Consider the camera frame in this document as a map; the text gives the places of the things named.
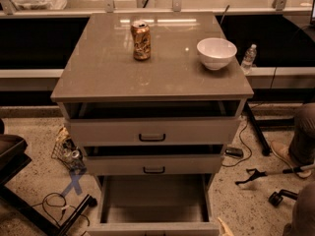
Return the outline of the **white bowl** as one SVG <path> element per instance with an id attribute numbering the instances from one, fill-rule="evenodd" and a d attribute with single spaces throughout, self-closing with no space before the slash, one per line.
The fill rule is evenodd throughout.
<path id="1" fill-rule="evenodd" d="M 234 58 L 236 46 L 223 38 L 210 37 L 202 39 L 197 44 L 200 62 L 209 70 L 220 70 L 226 67 Z"/>

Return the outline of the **grey drawer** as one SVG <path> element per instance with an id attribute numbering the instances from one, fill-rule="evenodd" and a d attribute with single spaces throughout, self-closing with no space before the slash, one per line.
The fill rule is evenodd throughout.
<path id="1" fill-rule="evenodd" d="M 184 154 L 149 156 L 89 156 L 84 158 L 93 175 L 205 174 L 220 171 L 221 155 Z"/>
<path id="2" fill-rule="evenodd" d="M 200 174 L 107 176 L 91 236 L 219 236 Z"/>
<path id="3" fill-rule="evenodd" d="M 238 118 L 72 119 L 65 122 L 77 146 L 220 145 L 233 140 Z"/>

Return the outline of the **black stand base left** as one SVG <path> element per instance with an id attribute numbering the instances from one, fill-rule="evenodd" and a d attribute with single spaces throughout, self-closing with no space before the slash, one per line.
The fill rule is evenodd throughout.
<path id="1" fill-rule="evenodd" d="M 46 236 L 67 236 L 67 232 L 74 225 L 76 220 L 80 216 L 83 216 L 85 209 L 97 205 L 95 198 L 91 195 L 86 195 L 68 218 L 62 224 L 58 224 L 57 222 L 52 223 L 49 221 L 35 209 L 35 205 L 30 206 L 26 201 L 5 186 L 0 188 L 0 200 L 17 210 Z"/>

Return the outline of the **clear plastic water bottle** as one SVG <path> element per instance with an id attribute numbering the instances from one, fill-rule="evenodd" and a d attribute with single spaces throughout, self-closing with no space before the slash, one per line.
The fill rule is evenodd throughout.
<path id="1" fill-rule="evenodd" d="M 245 74 L 248 74 L 252 68 L 253 62 L 257 55 L 257 45 L 252 44 L 245 52 L 241 62 L 241 69 Z"/>

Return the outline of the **person's knee lower right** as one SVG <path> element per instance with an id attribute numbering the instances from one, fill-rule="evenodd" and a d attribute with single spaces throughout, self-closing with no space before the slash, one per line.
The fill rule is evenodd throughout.
<path id="1" fill-rule="evenodd" d="M 298 193 L 292 221 L 283 228 L 283 236 L 315 236 L 315 182 Z"/>

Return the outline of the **black stand leg right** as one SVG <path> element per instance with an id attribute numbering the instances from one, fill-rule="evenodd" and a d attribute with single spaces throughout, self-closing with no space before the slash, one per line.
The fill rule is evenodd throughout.
<path id="1" fill-rule="evenodd" d="M 254 116 L 248 103 L 245 103 L 244 110 L 247 113 L 248 118 L 249 118 L 255 132 L 256 132 L 256 136 L 258 138 L 258 141 L 260 142 L 260 144 L 262 146 L 262 154 L 264 156 L 269 156 L 272 151 L 271 151 L 270 146 L 267 143 L 267 140 L 265 139 L 263 132 L 261 131 L 261 129 L 258 125 L 258 122 L 256 121 L 255 116 Z"/>

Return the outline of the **black reacher grabber tool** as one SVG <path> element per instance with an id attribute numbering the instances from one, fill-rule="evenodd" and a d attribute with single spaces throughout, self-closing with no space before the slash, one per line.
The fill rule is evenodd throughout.
<path id="1" fill-rule="evenodd" d="M 259 171 L 257 168 L 253 169 L 247 169 L 246 172 L 250 173 L 250 177 L 247 180 L 243 181 L 236 181 L 236 185 L 240 184 L 246 184 L 248 182 L 254 181 L 261 177 L 267 177 L 271 175 L 280 175 L 280 174 L 294 174 L 294 173 L 300 173 L 305 172 L 306 170 L 311 170 L 315 168 L 315 163 L 305 166 L 297 166 L 297 167 L 290 167 L 284 170 L 278 170 L 278 171 Z"/>

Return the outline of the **black power adapter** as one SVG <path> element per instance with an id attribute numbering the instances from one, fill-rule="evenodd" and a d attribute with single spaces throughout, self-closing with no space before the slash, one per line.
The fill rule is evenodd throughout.
<path id="1" fill-rule="evenodd" d="M 225 154 L 235 158 L 242 158 L 243 157 L 243 150 L 237 147 L 228 147 L 225 150 Z"/>

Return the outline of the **dark chair left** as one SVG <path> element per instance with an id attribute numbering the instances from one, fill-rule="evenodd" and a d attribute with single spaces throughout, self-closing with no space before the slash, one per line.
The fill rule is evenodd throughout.
<path id="1" fill-rule="evenodd" d="M 32 160 L 25 154 L 27 142 L 17 135 L 4 133 L 0 119 L 0 185 L 3 186 L 24 169 Z"/>

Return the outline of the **grey drawer cabinet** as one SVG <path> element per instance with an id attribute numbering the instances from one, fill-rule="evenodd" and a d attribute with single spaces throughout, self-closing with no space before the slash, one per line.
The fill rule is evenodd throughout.
<path id="1" fill-rule="evenodd" d="M 51 98 L 65 120 L 125 118 L 238 118 L 252 88 L 232 60 L 209 70 L 197 44 L 222 38 L 210 13 L 144 13 L 152 56 L 133 57 L 136 14 L 90 17 Z M 220 145 L 78 146 L 89 156 L 221 155 Z"/>

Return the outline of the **person's leg and shoe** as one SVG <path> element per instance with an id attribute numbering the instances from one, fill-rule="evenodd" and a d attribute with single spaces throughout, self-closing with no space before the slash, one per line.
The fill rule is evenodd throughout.
<path id="1" fill-rule="evenodd" d="M 289 167 L 314 163 L 315 157 L 315 103 L 300 106 L 294 115 L 294 135 L 289 146 L 271 142 L 275 156 Z"/>

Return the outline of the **black caster wheel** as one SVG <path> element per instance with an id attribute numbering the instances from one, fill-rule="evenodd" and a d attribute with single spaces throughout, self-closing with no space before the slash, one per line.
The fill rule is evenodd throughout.
<path id="1" fill-rule="evenodd" d="M 289 190 L 281 189 L 279 192 L 273 192 L 269 196 L 269 203 L 272 206 L 277 207 L 283 201 L 284 197 L 290 198 L 294 201 L 297 200 L 297 194 L 296 193 L 289 191 Z"/>

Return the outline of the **orange soda can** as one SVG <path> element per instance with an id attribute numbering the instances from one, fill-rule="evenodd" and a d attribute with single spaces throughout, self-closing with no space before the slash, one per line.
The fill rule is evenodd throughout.
<path id="1" fill-rule="evenodd" d="M 134 49 L 133 56 L 136 60 L 144 61 L 151 57 L 151 32 L 146 21 L 134 21 L 131 25 Z"/>

